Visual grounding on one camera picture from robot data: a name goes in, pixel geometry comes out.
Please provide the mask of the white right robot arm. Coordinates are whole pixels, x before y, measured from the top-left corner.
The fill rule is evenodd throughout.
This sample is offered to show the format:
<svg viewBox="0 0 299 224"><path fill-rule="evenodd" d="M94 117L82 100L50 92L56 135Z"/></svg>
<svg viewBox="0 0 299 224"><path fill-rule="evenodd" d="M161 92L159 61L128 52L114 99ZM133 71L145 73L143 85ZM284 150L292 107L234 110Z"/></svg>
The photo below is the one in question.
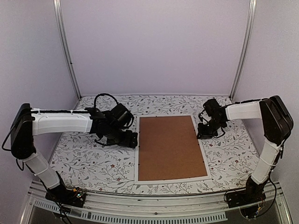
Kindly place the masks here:
<svg viewBox="0 0 299 224"><path fill-rule="evenodd" d="M218 129L227 127L227 122L239 119L261 119L264 145L257 166L250 176L256 185L265 183L269 173L276 166L284 150L284 143L290 137L294 122L280 96L253 99L220 106L216 99L203 104L209 120L199 114L198 139L219 138Z"/></svg>

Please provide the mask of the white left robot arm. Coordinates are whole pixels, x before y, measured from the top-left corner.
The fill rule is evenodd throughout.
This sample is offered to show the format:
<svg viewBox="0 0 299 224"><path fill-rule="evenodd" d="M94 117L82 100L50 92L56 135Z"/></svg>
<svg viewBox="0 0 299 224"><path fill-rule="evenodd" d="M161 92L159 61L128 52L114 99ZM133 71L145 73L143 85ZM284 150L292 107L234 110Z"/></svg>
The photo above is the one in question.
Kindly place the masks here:
<svg viewBox="0 0 299 224"><path fill-rule="evenodd" d="M48 159L60 133L88 133L97 136L96 143L106 138L105 146L135 148L136 132L129 128L133 114L122 104L110 111L96 107L83 110L43 110L33 108L29 103L20 106L5 140L10 141L12 156L27 165L35 176L51 189L51 194L60 203L69 199L69 191L62 187L56 171Z"/></svg>

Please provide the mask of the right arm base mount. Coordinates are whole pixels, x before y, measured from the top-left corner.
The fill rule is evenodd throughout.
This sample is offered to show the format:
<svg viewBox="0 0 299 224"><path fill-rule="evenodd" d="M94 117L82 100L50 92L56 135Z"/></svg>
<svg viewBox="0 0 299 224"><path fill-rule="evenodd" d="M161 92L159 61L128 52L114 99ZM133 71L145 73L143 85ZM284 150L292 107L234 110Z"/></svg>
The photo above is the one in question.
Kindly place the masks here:
<svg viewBox="0 0 299 224"><path fill-rule="evenodd" d="M251 203L256 203L266 199L264 187L268 180L261 184L255 183L251 177L246 181L245 190L225 193L224 201L229 208L239 207Z"/></svg>

